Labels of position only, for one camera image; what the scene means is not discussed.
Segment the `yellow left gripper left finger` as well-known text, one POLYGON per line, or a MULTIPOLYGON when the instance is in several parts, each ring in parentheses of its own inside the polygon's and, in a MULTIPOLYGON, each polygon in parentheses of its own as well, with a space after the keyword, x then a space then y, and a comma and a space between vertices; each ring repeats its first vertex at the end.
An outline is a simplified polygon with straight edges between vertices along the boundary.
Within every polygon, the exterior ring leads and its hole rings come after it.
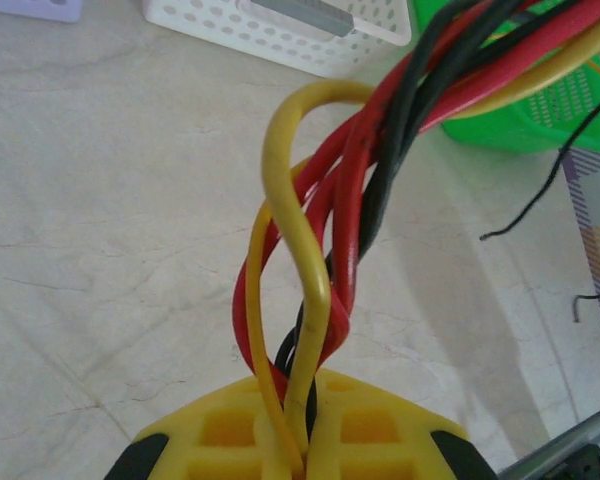
POLYGON ((292 471, 255 377, 208 393, 142 429, 107 479, 304 479, 292 471))

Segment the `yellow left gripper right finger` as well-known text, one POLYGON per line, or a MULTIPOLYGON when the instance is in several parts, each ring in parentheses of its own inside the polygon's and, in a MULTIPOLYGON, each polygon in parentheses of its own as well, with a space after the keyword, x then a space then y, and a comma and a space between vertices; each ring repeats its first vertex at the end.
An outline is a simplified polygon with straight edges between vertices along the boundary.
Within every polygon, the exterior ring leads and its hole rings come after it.
POLYGON ((457 423, 332 370, 316 377, 309 479, 495 479, 457 423))

